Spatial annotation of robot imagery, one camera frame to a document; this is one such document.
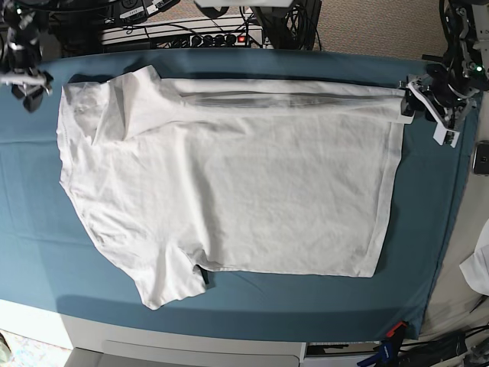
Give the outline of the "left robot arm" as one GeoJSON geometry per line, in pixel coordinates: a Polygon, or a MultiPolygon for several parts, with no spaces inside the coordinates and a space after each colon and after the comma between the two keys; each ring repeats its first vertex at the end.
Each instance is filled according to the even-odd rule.
{"type": "Polygon", "coordinates": [[[447,49],[441,57],[422,55],[425,73],[400,82],[401,113],[423,112],[436,123],[434,140],[455,147],[476,95],[488,91],[488,2],[440,1],[439,18],[447,49]]]}

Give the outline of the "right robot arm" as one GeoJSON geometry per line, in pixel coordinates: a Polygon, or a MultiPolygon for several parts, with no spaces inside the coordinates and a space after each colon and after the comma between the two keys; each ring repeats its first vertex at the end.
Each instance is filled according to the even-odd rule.
{"type": "Polygon", "coordinates": [[[40,35],[47,30],[48,17],[14,1],[1,4],[1,21],[7,25],[1,37],[1,84],[33,113],[44,95],[52,93],[53,77],[38,68],[42,61],[40,35]]]}

